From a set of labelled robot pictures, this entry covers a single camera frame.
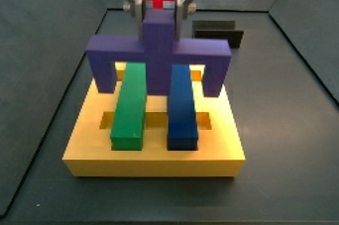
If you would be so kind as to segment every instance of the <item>yellow block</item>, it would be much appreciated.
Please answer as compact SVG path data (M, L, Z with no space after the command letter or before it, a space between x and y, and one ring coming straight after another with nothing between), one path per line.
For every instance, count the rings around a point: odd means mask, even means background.
M225 90L205 98L193 82L199 122L199 151L167 151L167 98L147 97L143 151L112 151L109 123L120 82L113 94L99 94L92 82L74 125L64 162L74 176L236 176L245 155Z

